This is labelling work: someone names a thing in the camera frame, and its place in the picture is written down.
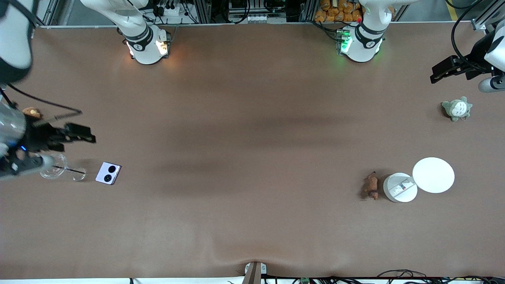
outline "brown tabletop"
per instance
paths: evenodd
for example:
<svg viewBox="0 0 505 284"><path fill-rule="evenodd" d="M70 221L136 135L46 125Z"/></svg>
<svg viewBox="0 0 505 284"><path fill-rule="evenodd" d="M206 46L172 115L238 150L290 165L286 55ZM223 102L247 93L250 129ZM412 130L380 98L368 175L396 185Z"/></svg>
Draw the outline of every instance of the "brown tabletop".
<svg viewBox="0 0 505 284"><path fill-rule="evenodd" d="M235 276L253 260L272 275L503 275L505 98L481 78L430 84L451 27L391 25L364 64L312 25L181 27L153 66L115 29L37 30L18 86L81 108L97 144L66 146L85 182L2 182L0 277ZM462 24L463 53L481 36ZM440 103L461 96L472 117L451 122ZM362 198L370 172L425 157L453 166L449 191ZM113 186L94 181L103 161L123 166Z"/></svg>

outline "white round lid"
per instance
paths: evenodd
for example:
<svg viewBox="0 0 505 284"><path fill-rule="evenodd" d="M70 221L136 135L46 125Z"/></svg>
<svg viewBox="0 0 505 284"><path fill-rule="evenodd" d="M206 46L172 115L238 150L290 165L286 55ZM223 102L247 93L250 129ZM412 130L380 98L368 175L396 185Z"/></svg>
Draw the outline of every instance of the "white round lid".
<svg viewBox="0 0 505 284"><path fill-rule="evenodd" d="M440 158L424 158L412 170L417 186L429 193L441 193L454 183L454 170Z"/></svg>
<svg viewBox="0 0 505 284"><path fill-rule="evenodd" d="M416 198L417 185L415 185L415 184L414 184L414 186L405 190L404 192L397 195L396 197L393 197L391 195L391 193L389 192L390 188L397 186L400 182L404 181L406 178L409 178L409 177L410 176L406 173L395 173L385 179L384 193L391 201L396 202L396 203L403 203L403 202L410 202L410 201L414 200L414 198Z"/></svg>

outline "stuffed toy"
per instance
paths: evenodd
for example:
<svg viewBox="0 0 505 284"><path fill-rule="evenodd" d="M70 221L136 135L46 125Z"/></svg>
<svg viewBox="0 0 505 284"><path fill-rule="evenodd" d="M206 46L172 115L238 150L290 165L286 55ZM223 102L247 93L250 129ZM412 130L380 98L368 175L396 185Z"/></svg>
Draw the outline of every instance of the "stuffed toy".
<svg viewBox="0 0 505 284"><path fill-rule="evenodd" d="M379 192L377 191L377 178L375 177L375 172L369 174L367 176L368 187L365 189L365 192L368 193L369 198L373 198L374 200L379 199Z"/></svg>
<svg viewBox="0 0 505 284"><path fill-rule="evenodd" d="M442 107L452 121L458 121L460 118L462 120L469 118L470 108L472 106L472 104L467 103L467 97L461 97L460 100L454 100L452 102L442 102Z"/></svg>

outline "black cable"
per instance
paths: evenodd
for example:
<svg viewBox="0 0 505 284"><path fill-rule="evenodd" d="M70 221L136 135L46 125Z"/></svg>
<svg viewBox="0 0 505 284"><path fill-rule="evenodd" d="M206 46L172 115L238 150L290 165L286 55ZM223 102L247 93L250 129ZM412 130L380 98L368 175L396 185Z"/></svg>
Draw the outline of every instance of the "black cable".
<svg viewBox="0 0 505 284"><path fill-rule="evenodd" d="M465 17L468 12L470 12L470 10L472 10L477 4L481 3L483 0L477 0L475 2L473 2L473 4L471 4L462 14L461 16L458 18L458 20L454 23L454 26L452 26L452 31L450 32L450 42L452 43L452 48L454 49L454 51L456 52L456 54L458 55L458 57L463 61L465 62L466 64L468 64L469 66L475 68L475 70L477 71L480 71L480 72L486 72L486 70L480 66L476 66L476 65L472 65L464 56L463 54L461 54L460 50L458 49L458 47L456 46L456 40L454 39L454 34L456 32L456 27L458 26L458 24L461 22L461 20L463 19L463 17Z"/></svg>
<svg viewBox="0 0 505 284"><path fill-rule="evenodd" d="M31 22L33 27L37 26L37 17L32 12L30 12L23 4L19 3L17 0L0 0L0 1L11 4Z"/></svg>
<svg viewBox="0 0 505 284"><path fill-rule="evenodd" d="M62 108L62 109L66 109L66 110L72 111L71 113L66 113L66 114L61 114L61 115L55 116L54 117L55 120L60 120L62 118L74 117L74 116L78 116L78 115L82 114L81 110L74 109L74 108L71 108L71 107L67 107L67 106L64 106L64 105L60 105L60 104L57 104L57 103L53 103L53 102L50 102L50 101L47 101L47 100L39 99L39 98L37 98L35 96L30 95L29 93L21 91L20 89L14 87L12 84L8 84L8 86L11 87L16 92L29 97L30 99L33 99L33 100L36 100L36 101L39 101L41 103L45 103L45 104L48 104L48 105L51 105L51 106L55 106L55 107L59 107L59 108Z"/></svg>
<svg viewBox="0 0 505 284"><path fill-rule="evenodd" d="M15 105L9 100L9 97L5 94L4 90L0 87L0 92L2 93L2 97L4 97L5 101L9 105L9 107L13 108Z"/></svg>
<svg viewBox="0 0 505 284"><path fill-rule="evenodd" d="M335 37L333 37L333 36L330 34L330 32L335 33L337 30L332 30L332 29L329 29L329 28L325 28L325 27L323 27L323 24L322 24L322 23L319 23L319 24L318 24L318 23L316 23L316 22L314 22L314 21L311 21L311 20L304 20L304 22L309 22L309 23L312 23L312 24L313 24L313 25L315 25L316 27L318 27L318 28L322 29L322 30L324 31L324 33L325 33L325 34L326 34L326 35L327 35L330 39L332 39L332 40L333 40L333 41L335 41L335 42L339 42L339 40L338 40L338 39L336 39Z"/></svg>
<svg viewBox="0 0 505 284"><path fill-rule="evenodd" d="M221 17L223 17L223 20L226 22L226 23L231 23L230 19L228 19L228 17L226 17L225 15L225 12L226 12L226 6L225 5L225 2L227 2L228 0L223 0L221 2Z"/></svg>
<svg viewBox="0 0 505 284"><path fill-rule="evenodd" d="M454 4L452 4L451 2L449 2L449 0L445 0L445 2L447 3L447 5L449 5L449 6L453 7L454 9L460 9L460 10L462 10L462 9L468 9L468 8L470 8L470 7L472 6L472 4L474 3L474 2L473 2L472 4L470 4L470 5L468 5L468 6L458 7L458 6L455 6Z"/></svg>
<svg viewBox="0 0 505 284"><path fill-rule="evenodd" d="M286 5L284 5L284 7L277 9L277 10L274 7L268 7L267 0L263 0L263 7L265 7L265 9L267 9L267 11L270 13L282 13L282 12L286 11Z"/></svg>
<svg viewBox="0 0 505 284"><path fill-rule="evenodd" d="M329 33L329 31L325 30L325 29L324 29L324 27L323 27L323 24L322 24L322 23L320 23L320 24L321 24L321 29L324 31L324 33L326 33L326 35L327 35L329 38L331 38L333 41L337 42L337 41L338 41L338 39L336 39L335 37L333 37L333 36Z"/></svg>
<svg viewBox="0 0 505 284"><path fill-rule="evenodd" d="M414 274L418 274L422 277L426 277L426 274L422 273L422 272L418 272L418 271L414 271L414 270L409 270L409 269L393 269L393 270L387 270L379 275L377 275L377 277L381 277L382 275L384 274L387 274L387 273L391 273L391 272L402 272L402 274L400 274L399 276L396 276L396 277L402 277L403 275L405 275L405 273L408 273L410 274L410 277L414 277Z"/></svg>
<svg viewBox="0 0 505 284"><path fill-rule="evenodd" d="M175 26L174 28L174 34L170 36L170 41L169 43L173 43L174 40L175 40L175 35L177 34L177 29L179 28L179 24L177 26Z"/></svg>
<svg viewBox="0 0 505 284"><path fill-rule="evenodd" d="M251 10L251 2L250 2L250 0L246 0L246 4L247 5L244 5L244 16L242 17L242 19L240 19L240 21L236 22L235 24L240 24L245 19L247 19L247 16L249 15L249 12Z"/></svg>
<svg viewBox="0 0 505 284"><path fill-rule="evenodd" d="M191 10L189 9L188 3L186 0L181 1L182 7L184 10L188 13L188 17L193 21L193 23L198 24L198 21L193 17L193 14L191 14Z"/></svg>

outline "clear glass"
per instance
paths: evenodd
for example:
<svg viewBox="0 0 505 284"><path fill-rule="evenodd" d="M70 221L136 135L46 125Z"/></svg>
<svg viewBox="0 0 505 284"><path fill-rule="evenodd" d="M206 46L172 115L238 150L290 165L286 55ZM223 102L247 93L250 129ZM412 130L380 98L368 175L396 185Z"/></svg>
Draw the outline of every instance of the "clear glass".
<svg viewBox="0 0 505 284"><path fill-rule="evenodd" d="M51 168L40 171L40 175L46 179L71 178L74 181L81 181L86 176L86 170L82 167L69 165L67 157L63 154L52 154L55 163Z"/></svg>

